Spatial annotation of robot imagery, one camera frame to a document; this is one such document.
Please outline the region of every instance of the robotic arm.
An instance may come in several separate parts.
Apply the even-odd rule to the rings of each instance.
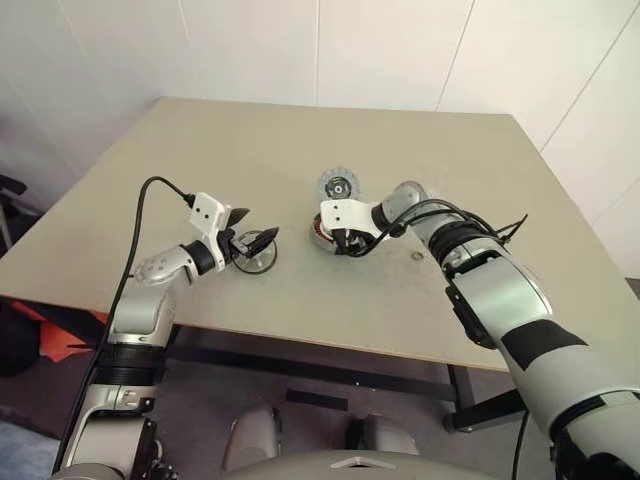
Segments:
[[[340,193],[359,191],[352,175],[343,170],[329,175],[333,182],[321,181],[348,183]],[[486,222],[429,199],[416,182],[401,184],[380,203],[324,191],[312,232],[335,254],[364,256],[411,227],[440,265],[467,336],[504,357],[567,478],[640,478],[640,389],[554,322],[533,275]],[[601,477],[589,476],[594,472]]]
[[[201,238],[143,261],[129,275],[81,406],[72,412],[54,479],[177,478],[170,466],[158,463],[156,425],[145,417],[164,376],[176,304],[207,272],[221,272],[231,262],[275,248],[278,233],[271,228],[244,243],[231,227],[249,210],[232,209],[205,193],[188,203],[189,221]]]

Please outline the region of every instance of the beige tabletop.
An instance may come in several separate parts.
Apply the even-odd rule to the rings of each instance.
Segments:
[[[240,232],[280,227],[271,271],[209,274],[182,303],[180,323],[505,369],[464,335],[435,262],[412,259],[424,251],[413,234],[362,259],[311,243],[316,182],[335,166],[356,173],[365,201],[416,180],[495,226],[528,212],[510,251],[536,273],[556,320],[640,378],[640,303],[508,115],[163,99],[0,261],[0,295],[107,311],[140,185],[163,175],[250,208]],[[188,214],[154,185],[137,259],[195,238]]]

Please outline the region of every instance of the wall tile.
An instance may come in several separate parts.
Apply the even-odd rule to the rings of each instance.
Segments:
[[[161,95],[196,79],[177,0],[62,0],[94,75],[125,129]]]
[[[541,148],[637,0],[477,0],[439,110],[511,113]]]
[[[0,158],[29,187],[27,200],[50,207],[79,179],[0,69]]]
[[[640,278],[640,181],[593,224],[625,277]]]
[[[0,2],[0,61],[72,168],[83,171],[117,125],[55,0]]]
[[[542,153],[589,221],[638,180],[640,10]]]
[[[434,110],[471,0],[320,0],[318,104]]]
[[[317,0],[182,0],[204,98],[312,105]]]

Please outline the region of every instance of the circular disc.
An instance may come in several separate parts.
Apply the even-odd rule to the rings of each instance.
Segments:
[[[326,170],[318,179],[320,201],[360,198],[360,183],[354,173],[346,168],[336,167]]]
[[[243,233],[238,237],[241,243],[251,243],[260,233],[260,230],[250,230]],[[251,275],[259,275],[271,270],[271,267],[276,263],[278,258],[278,247],[276,247],[275,240],[272,241],[264,250],[257,255],[247,258],[242,255],[237,255],[233,258],[233,263],[244,273]]]

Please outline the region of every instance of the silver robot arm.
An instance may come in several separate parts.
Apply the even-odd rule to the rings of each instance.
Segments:
[[[638,478],[631,475],[640,475],[640,388],[554,322],[533,275],[477,222],[425,200],[415,182],[401,184],[380,203],[326,200],[320,224],[334,245],[351,239],[334,251],[350,256],[367,253],[368,235],[400,236],[410,226],[440,265],[467,336],[504,357],[563,474],[592,478],[583,475],[602,469],[608,478],[618,478],[616,472]],[[394,228],[401,215],[402,225]]]
[[[275,238],[277,228],[247,244],[237,240],[231,227],[247,213],[198,193],[189,221],[201,238],[143,261],[129,276],[52,478],[177,478],[156,464],[156,425],[145,414],[164,377],[180,298],[208,271],[221,272],[237,256],[252,258]]]

